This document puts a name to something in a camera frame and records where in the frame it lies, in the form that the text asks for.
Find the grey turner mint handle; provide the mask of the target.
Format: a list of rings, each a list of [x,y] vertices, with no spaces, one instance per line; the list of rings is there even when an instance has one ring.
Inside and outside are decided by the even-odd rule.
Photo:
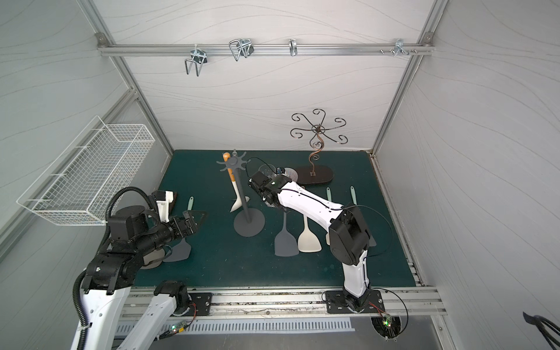
[[[175,204],[176,204],[176,200],[177,200],[177,193],[174,192],[175,195],[175,200],[174,203],[172,204],[171,207],[171,211],[170,211],[170,217],[169,217],[169,221],[171,220],[172,216],[171,216],[171,212],[172,209],[174,208]],[[192,246],[187,243],[185,241],[185,239],[180,239],[179,243],[175,246],[172,247],[172,250],[169,252],[169,254],[166,255],[166,258],[163,260],[163,262],[179,262],[179,261],[184,261],[186,259],[189,258],[190,253],[192,250]]]

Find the grey utensil mint handle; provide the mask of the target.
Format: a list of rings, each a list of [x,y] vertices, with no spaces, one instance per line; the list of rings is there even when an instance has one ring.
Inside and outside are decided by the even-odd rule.
[[[287,230],[287,213],[283,213],[283,223],[280,232],[274,239],[274,254],[281,258],[290,258],[299,254],[295,237]]]

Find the white spatula light wood handle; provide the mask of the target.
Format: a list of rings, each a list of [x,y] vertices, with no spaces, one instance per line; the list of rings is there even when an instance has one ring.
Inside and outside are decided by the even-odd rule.
[[[309,227],[309,219],[303,216],[303,231],[298,237],[298,250],[303,253],[315,253],[322,250],[322,245],[318,237],[311,231]]]

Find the cream spatula mint handle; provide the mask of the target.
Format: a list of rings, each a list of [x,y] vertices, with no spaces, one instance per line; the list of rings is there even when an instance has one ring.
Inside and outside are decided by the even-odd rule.
[[[327,199],[328,201],[332,201],[332,193],[331,193],[331,189],[330,187],[326,188],[326,193],[327,193]],[[330,246],[330,234],[327,231],[326,235],[325,235],[325,239],[326,239],[326,243],[328,246]]]

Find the grey spatula mint handle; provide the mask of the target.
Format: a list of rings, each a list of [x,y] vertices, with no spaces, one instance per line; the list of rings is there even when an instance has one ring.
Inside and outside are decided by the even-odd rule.
[[[356,195],[355,188],[352,185],[350,186],[350,193],[351,193],[351,199],[352,199],[353,204],[357,205],[357,195]],[[377,246],[376,239],[374,239],[371,232],[369,232],[368,234],[369,234],[369,247]]]

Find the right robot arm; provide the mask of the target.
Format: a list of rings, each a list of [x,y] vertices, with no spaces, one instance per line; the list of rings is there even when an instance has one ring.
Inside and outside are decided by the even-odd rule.
[[[343,267],[344,297],[348,303],[355,303],[355,309],[363,307],[370,296],[370,231],[360,209],[321,198],[283,174],[270,178],[258,171],[249,178],[248,185],[268,205],[297,211],[326,230],[330,251]]]

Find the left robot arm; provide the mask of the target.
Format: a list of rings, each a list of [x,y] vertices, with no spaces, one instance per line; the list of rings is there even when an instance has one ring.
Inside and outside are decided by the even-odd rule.
[[[171,191],[147,195],[132,186],[109,200],[102,242],[72,289],[79,318],[73,349],[112,349],[126,299],[146,265],[144,258],[198,231],[201,225],[194,211],[171,216],[175,200]],[[119,349],[148,349],[156,340],[185,331],[197,317],[209,314],[211,299],[210,293],[190,293],[180,281],[162,281]]]

